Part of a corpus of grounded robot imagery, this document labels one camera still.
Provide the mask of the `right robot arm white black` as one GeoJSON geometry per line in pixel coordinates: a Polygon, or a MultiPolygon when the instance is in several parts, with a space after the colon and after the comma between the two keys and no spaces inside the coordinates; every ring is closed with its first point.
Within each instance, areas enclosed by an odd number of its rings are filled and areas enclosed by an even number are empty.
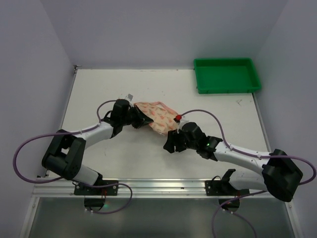
{"type": "Polygon", "coordinates": [[[221,178],[223,192],[252,189],[269,192],[275,198],[290,202],[303,177],[302,171],[281,150],[256,152],[234,148],[223,139],[207,136],[194,122],[169,131],[163,146],[169,153],[195,150],[204,159],[226,162],[245,168],[229,169],[221,178]]]}

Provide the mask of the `floral mesh laundry bag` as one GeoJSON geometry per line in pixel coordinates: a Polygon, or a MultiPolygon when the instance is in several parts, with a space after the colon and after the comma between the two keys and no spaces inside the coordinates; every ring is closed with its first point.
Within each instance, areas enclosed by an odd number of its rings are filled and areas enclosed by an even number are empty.
{"type": "Polygon", "coordinates": [[[134,105],[138,106],[149,118],[153,120],[150,127],[153,131],[167,135],[169,131],[175,130],[173,127],[174,118],[178,115],[176,111],[169,108],[162,102],[137,102],[134,105]]]}

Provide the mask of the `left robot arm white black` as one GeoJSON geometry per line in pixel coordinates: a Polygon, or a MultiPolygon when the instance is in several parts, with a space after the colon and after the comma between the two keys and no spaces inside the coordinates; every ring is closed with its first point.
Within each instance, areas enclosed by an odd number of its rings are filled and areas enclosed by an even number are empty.
{"type": "Polygon", "coordinates": [[[89,187],[100,186],[103,176],[82,164],[87,148],[117,136],[124,126],[135,129],[148,125],[153,120],[145,115],[138,106],[126,99],[113,100],[114,105],[99,122],[78,132],[59,130],[42,159],[42,166],[63,179],[83,183],[89,187]]]}

